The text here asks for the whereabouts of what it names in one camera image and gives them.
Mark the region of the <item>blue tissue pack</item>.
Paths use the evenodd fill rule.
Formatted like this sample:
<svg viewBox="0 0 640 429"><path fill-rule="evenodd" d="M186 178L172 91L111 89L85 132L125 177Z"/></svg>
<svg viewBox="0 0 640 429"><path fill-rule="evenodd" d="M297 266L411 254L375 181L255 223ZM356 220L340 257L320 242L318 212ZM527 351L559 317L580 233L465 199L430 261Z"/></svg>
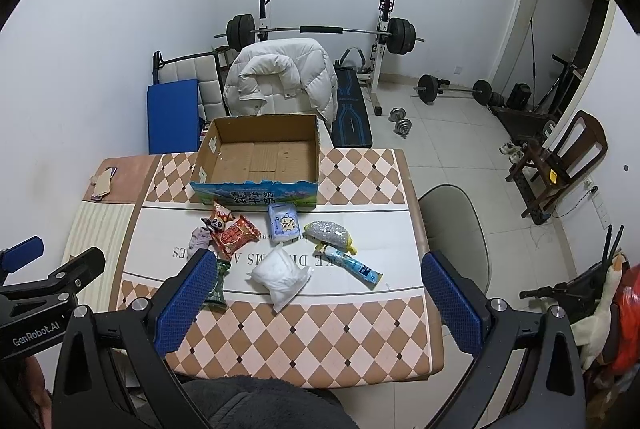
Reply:
<svg viewBox="0 0 640 429"><path fill-rule="evenodd" d="M276 243L291 243L300 238L296 208L290 203L272 203L268 206L269 233Z"/></svg>

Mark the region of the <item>dark wooden chair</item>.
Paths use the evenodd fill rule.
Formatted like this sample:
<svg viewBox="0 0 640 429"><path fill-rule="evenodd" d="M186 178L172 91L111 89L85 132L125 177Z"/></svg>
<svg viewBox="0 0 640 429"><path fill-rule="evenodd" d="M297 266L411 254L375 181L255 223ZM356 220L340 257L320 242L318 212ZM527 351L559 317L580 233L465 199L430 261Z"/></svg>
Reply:
<svg viewBox="0 0 640 429"><path fill-rule="evenodd" d="M530 141L506 176L506 182L514 183L523 198L521 217L532 219L536 225L544 224L556 202L588 176L607 152L602 124L583 110L574 115L553 149Z"/></svg>

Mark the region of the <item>white soft bag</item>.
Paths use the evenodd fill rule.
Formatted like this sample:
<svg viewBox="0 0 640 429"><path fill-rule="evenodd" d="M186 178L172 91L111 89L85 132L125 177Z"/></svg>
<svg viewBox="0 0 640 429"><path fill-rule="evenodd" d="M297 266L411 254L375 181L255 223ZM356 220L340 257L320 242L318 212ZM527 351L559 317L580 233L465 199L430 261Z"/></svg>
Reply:
<svg viewBox="0 0 640 429"><path fill-rule="evenodd" d="M267 288L272 310L279 313L307 285L312 272L311 267L299 267L280 243L250 271L250 279Z"/></svg>

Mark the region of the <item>red plastic bag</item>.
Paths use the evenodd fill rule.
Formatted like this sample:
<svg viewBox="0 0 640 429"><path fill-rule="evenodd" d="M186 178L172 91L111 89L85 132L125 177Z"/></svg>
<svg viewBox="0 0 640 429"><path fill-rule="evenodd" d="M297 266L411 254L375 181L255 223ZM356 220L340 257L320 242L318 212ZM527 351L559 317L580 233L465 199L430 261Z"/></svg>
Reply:
<svg viewBox="0 0 640 429"><path fill-rule="evenodd" d="M620 337L615 360L610 365L613 375L624 375L639 360L640 325L639 266L631 267L622 277L615 296L620 310Z"/></svg>

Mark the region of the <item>white goose plush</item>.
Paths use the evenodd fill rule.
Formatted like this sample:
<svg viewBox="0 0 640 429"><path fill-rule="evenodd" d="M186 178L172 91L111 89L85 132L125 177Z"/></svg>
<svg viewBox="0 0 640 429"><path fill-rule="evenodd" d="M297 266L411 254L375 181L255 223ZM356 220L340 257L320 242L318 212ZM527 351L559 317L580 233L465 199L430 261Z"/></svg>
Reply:
<svg viewBox="0 0 640 429"><path fill-rule="evenodd" d="M623 265L626 262L626 256L621 251L615 254L612 264L606 271L602 296L596 310L590 316L581 319L570 327L575 343L580 348L582 371L588 371L593 361L599 357L604 349L611 329L611 305L616 290L620 286Z"/></svg>

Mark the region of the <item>green wet wipes pack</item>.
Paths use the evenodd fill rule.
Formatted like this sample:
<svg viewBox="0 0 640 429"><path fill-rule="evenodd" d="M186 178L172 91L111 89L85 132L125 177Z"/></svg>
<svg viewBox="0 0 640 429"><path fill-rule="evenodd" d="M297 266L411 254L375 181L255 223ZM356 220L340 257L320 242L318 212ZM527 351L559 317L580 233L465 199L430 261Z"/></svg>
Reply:
<svg viewBox="0 0 640 429"><path fill-rule="evenodd" d="M224 298L224 279L229 274L231 263L224 259L217 260L217 276L212 290L207 295L204 305L216 311L224 312L228 305Z"/></svg>

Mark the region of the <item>open cardboard box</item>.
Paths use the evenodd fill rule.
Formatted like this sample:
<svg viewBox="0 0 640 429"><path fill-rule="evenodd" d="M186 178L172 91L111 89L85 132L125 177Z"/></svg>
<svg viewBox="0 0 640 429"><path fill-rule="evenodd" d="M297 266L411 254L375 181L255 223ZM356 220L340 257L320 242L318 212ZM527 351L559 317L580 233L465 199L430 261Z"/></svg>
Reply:
<svg viewBox="0 0 640 429"><path fill-rule="evenodd" d="M319 120L310 114L217 118L198 149L190 186L204 204L318 204Z"/></svg>

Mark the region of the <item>red wet wipes pack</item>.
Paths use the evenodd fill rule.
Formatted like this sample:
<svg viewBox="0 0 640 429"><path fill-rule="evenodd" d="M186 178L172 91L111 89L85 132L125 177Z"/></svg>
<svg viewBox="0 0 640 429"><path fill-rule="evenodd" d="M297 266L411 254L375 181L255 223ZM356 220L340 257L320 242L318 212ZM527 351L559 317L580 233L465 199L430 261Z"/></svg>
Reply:
<svg viewBox="0 0 640 429"><path fill-rule="evenodd" d="M212 244L218 259L230 261L232 256L248 243L257 243L262 233L245 215L227 224L221 232L212 235Z"/></svg>

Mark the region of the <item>silver yellow scrub sponge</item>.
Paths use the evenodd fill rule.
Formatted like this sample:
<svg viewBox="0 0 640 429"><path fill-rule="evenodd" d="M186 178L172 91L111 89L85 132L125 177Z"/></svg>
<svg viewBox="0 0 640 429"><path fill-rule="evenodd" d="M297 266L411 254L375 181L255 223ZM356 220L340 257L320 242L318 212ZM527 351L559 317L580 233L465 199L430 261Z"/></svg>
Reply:
<svg viewBox="0 0 640 429"><path fill-rule="evenodd" d="M357 249L349 232L332 221L312 221L304 227L304 235L320 244L332 246L343 253L355 256Z"/></svg>

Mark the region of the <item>light blue snack tube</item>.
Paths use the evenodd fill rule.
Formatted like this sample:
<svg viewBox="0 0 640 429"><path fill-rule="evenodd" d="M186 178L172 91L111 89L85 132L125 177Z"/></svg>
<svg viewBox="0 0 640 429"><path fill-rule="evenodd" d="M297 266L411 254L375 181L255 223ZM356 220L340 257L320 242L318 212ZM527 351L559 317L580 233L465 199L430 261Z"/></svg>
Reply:
<svg viewBox="0 0 640 429"><path fill-rule="evenodd" d="M326 259L326 261L329 261L329 263L337 265L337 267L342 267L349 274L355 276L356 279L359 279L361 283L368 286L369 288L374 288L376 285L378 285L383 277L382 273L374 271L370 267L367 267L365 264L350 256L349 253L344 253L344 251L341 251L340 249L337 249L330 245L317 245L316 255Z"/></svg>

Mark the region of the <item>barbell on rack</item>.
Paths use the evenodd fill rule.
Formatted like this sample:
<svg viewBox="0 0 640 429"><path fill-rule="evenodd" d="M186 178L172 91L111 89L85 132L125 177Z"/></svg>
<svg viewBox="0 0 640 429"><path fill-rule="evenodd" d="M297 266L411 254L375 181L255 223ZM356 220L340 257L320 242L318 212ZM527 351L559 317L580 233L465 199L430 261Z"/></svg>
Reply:
<svg viewBox="0 0 640 429"><path fill-rule="evenodd" d="M217 34L215 39L226 38L230 48L241 51L243 48L253 45L257 36L269 33L300 33L300 34L358 34L374 36L378 34L376 30L357 30L356 28L345 28L341 26L325 25L302 25L285 27L257 28L253 15L238 14L228 23L223 34ZM391 18L388 22L386 36L386 48L390 53L403 56L411 52L417 42L424 42L424 38L416 36L416 28L406 19Z"/></svg>

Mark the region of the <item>panda snack bag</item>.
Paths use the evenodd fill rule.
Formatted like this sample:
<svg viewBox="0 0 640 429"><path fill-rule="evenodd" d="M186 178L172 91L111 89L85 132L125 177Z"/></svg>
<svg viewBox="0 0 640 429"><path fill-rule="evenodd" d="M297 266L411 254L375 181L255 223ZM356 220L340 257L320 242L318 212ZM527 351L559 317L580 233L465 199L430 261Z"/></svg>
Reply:
<svg viewBox="0 0 640 429"><path fill-rule="evenodd" d="M235 220L234 213L226 206L213 202L212 212L201 221L212 233L221 233L226 230L227 225Z"/></svg>

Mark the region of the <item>checkered table mat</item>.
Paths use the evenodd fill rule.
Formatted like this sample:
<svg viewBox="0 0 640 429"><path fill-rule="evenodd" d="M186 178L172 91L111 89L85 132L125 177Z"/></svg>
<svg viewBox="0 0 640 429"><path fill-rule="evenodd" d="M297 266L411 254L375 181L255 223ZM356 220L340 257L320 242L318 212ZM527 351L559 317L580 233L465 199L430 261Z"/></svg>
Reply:
<svg viewBox="0 0 640 429"><path fill-rule="evenodd" d="M442 369L404 155L325 152L320 191L309 212L235 212L214 291L167 354L174 371L348 388Z"/></svg>

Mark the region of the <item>purple cloth bundle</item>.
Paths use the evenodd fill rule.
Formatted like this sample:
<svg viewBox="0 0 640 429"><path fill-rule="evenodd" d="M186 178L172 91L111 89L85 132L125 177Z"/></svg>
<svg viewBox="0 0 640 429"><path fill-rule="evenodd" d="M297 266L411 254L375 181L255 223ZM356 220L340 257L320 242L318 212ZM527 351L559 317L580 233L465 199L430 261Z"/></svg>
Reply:
<svg viewBox="0 0 640 429"><path fill-rule="evenodd" d="M207 227L198 227L195 229L189 241L189 249L192 253L200 249L209 249L209 245L212 242L212 232L210 232Z"/></svg>

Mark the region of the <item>white weight rack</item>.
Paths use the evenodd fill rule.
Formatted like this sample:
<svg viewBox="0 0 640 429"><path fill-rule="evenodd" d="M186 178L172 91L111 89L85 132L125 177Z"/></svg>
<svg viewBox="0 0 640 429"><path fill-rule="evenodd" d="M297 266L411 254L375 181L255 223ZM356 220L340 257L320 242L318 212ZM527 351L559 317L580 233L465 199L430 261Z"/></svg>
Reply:
<svg viewBox="0 0 640 429"><path fill-rule="evenodd" d="M375 41L370 52L371 73L367 82L370 102L376 116L383 113L382 104L378 98L378 83L380 82L384 54L386 52L386 36L388 22L393 13L395 0L380 0L378 4L378 20L376 21Z"/></svg>

